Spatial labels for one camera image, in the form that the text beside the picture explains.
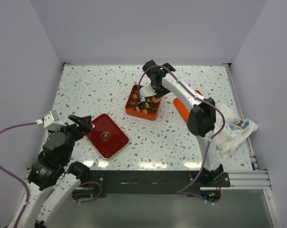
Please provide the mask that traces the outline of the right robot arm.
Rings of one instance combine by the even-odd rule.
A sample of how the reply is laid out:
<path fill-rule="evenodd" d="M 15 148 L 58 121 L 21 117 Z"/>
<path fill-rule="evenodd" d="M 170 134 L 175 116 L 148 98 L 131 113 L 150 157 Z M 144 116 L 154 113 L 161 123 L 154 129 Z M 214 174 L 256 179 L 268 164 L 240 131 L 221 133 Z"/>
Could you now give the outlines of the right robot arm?
<path fill-rule="evenodd" d="M 150 84 L 137 89 L 141 101 L 152 96 L 159 100 L 168 93 L 173 93 L 189 112 L 186 125 L 198 140 L 203 161 L 198 174 L 187 188 L 198 180 L 203 171 L 206 171 L 203 174 L 204 184 L 209 187 L 214 186 L 220 180 L 219 174 L 223 173 L 214 140 L 214 137 L 225 127 L 222 112 L 215 106 L 212 98 L 203 97 L 177 78 L 173 74 L 175 69 L 169 63 L 157 65 L 154 60 L 151 60 L 146 62 L 142 69 L 143 75 L 150 79 Z"/>

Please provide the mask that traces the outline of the orange compartment cookie box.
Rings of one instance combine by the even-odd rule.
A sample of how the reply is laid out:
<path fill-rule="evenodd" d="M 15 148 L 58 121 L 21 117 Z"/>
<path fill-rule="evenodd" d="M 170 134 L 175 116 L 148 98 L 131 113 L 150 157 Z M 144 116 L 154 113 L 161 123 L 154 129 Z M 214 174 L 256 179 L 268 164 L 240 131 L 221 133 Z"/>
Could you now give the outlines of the orange compartment cookie box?
<path fill-rule="evenodd" d="M 152 101 L 153 96 L 151 96 L 151 97 L 144 98 L 144 100 L 143 100 L 143 101 L 145 101 L 145 103 L 149 104 L 149 108 L 145 108 L 145 104 L 143 104 L 142 106 L 138 106 L 137 103 L 140 102 L 141 100 L 140 100 L 139 95 L 137 93 L 137 88 L 138 88 L 138 85 L 134 85 L 131 89 L 130 95 L 129 95 L 127 102 L 126 102 L 126 105 L 125 105 L 126 114 L 130 115 L 130 116 L 137 117 L 137 118 L 150 120 L 150 121 L 156 120 L 157 114 L 160 110 L 161 101 L 159 100 L 158 103 L 154 103 Z M 132 98 L 133 94 L 136 94 L 138 97 L 133 99 Z M 136 107 L 140 108 L 140 112 L 136 111 L 136 109 L 135 109 Z M 144 109 L 147 110 L 147 112 L 148 112 L 147 114 L 144 114 L 142 112 Z"/>

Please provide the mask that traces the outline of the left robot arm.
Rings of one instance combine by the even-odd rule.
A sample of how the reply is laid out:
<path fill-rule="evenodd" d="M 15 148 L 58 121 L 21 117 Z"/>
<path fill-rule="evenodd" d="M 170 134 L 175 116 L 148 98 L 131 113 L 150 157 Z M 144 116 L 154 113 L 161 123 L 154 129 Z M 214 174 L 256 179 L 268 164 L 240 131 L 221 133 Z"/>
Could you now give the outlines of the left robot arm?
<path fill-rule="evenodd" d="M 70 163 L 75 143 L 93 130 L 90 115 L 68 117 L 73 124 L 59 120 L 56 111 L 37 120 L 50 133 L 30 169 L 26 192 L 10 228 L 44 228 L 51 212 L 78 186 L 90 180 L 90 169 L 81 162 Z"/>

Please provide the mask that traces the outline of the orange box lid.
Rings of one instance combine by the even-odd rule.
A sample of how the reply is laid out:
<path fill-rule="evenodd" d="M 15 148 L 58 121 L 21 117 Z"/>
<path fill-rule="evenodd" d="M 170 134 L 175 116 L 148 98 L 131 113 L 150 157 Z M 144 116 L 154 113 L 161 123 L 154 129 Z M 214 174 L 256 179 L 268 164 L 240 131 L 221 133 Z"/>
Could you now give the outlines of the orange box lid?
<path fill-rule="evenodd" d="M 176 98 L 174 99 L 173 103 L 175 107 L 177 108 L 178 112 L 181 114 L 183 117 L 184 121 L 187 123 L 188 118 L 189 118 L 189 110 L 187 107 L 183 104 L 183 102 L 180 100 L 181 97 L 185 98 L 187 97 L 188 99 L 192 99 L 193 97 L 188 93 L 188 92 L 174 92 L 173 93 Z"/>

